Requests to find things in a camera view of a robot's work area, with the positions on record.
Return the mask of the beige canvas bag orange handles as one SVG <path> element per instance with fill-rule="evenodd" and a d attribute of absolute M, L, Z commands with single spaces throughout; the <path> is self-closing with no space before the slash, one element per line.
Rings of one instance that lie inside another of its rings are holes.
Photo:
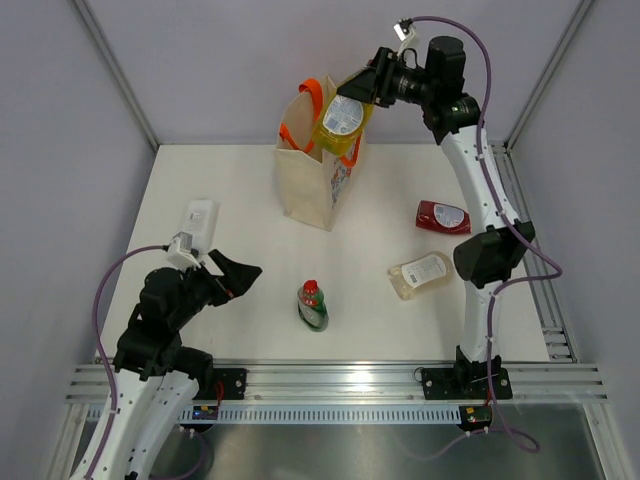
<path fill-rule="evenodd" d="M 286 107 L 274 150 L 284 214 L 330 231 L 366 160 L 364 136 L 342 157 L 312 141 L 315 121 L 336 86 L 330 76 L 309 78 Z"/>

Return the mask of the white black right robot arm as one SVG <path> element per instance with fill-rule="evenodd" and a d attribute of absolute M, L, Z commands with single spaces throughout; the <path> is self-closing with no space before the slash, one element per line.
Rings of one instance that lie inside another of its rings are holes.
<path fill-rule="evenodd" d="M 449 36 L 432 39 L 425 64 L 416 67 L 381 47 L 338 88 L 341 96 L 379 107 L 397 101 L 418 105 L 456 174 L 470 215 L 472 235 L 453 252 L 465 286 L 463 338 L 452 366 L 421 369 L 428 400 L 512 398 L 498 347 L 500 293 L 535 237 L 533 224 L 521 221 L 506 197 L 481 108 L 464 90 L 465 63 L 462 41 Z"/>

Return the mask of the yellow dish soap bottle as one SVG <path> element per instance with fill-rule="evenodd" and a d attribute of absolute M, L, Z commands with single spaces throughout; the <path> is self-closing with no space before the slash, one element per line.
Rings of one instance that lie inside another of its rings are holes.
<path fill-rule="evenodd" d="M 374 105 L 334 94 L 312 130 L 316 146 L 334 156 L 344 156 L 363 133 Z"/>

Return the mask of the green dish soap bottle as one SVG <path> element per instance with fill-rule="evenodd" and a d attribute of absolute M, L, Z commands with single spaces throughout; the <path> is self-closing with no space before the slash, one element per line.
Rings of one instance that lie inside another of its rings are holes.
<path fill-rule="evenodd" d="M 297 292 L 297 308 L 301 321 L 314 332 L 324 331 L 329 323 L 324 292 L 316 280 L 307 280 Z"/>

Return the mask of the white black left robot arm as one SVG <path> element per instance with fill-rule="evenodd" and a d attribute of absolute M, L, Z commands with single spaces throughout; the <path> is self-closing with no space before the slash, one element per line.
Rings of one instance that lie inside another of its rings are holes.
<path fill-rule="evenodd" d="M 213 391 L 212 355 L 184 346 L 180 331 L 203 309 L 246 294 L 263 271 L 217 249 L 208 256 L 219 273 L 187 260 L 146 275 L 116 354 L 103 361 L 109 393 L 73 478 L 149 478 L 179 414 Z"/>

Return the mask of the red dish soap bottle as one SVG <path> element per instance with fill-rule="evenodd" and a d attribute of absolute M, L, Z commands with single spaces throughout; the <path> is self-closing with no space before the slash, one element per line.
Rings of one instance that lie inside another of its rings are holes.
<path fill-rule="evenodd" d="M 428 200 L 422 200 L 419 203 L 415 226 L 447 235 L 467 235 L 471 233 L 470 216 L 465 210 Z"/>

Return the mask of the clear soap bottle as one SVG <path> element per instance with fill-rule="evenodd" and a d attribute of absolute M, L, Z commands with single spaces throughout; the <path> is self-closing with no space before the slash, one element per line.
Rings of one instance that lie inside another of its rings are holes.
<path fill-rule="evenodd" d="M 180 230 L 192 236 L 192 247 L 201 254 L 213 243 L 219 207 L 209 198 L 191 199 L 187 204 Z"/>
<path fill-rule="evenodd" d="M 451 259 L 440 251 L 432 251 L 410 262 L 394 265 L 387 271 L 388 279 L 401 300 L 446 285 L 453 276 Z"/>

